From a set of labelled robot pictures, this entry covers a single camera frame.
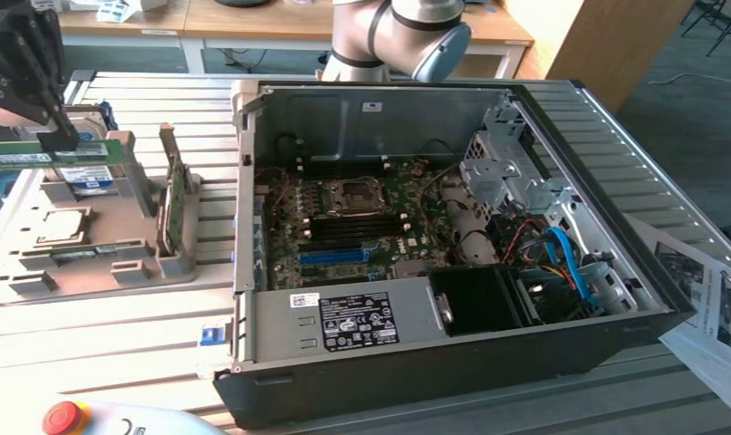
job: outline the motherboard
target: motherboard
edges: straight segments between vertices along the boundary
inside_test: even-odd
[[[265,289],[414,277],[453,263],[438,172],[422,159],[260,169]]]

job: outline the power supply label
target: power supply label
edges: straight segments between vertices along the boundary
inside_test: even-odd
[[[400,342],[386,293],[318,299],[318,316],[330,352]]]

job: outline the red button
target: red button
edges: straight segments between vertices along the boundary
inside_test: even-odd
[[[77,428],[82,419],[82,410],[70,401],[53,405],[42,419],[42,432],[46,435],[66,435]]]

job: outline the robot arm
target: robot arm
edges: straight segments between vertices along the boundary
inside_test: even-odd
[[[0,125],[42,125],[42,149],[73,150],[77,132],[66,117],[58,21],[29,0],[0,0]]]
[[[464,0],[333,0],[332,55],[322,81],[385,82],[389,67],[438,82],[466,50]]]

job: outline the gray floor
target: gray floor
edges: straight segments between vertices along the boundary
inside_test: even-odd
[[[619,119],[649,154],[719,226],[731,225],[731,83],[701,78],[655,86],[677,73],[731,78],[731,36],[707,58],[719,31],[699,24],[685,38],[680,29],[652,63],[647,76],[621,107]],[[320,68],[318,52],[269,51],[254,73],[309,73]],[[262,50],[236,54],[246,65]],[[69,69],[182,73],[185,61],[174,49],[66,47]],[[224,65],[216,50],[205,53],[209,73],[242,73]]]

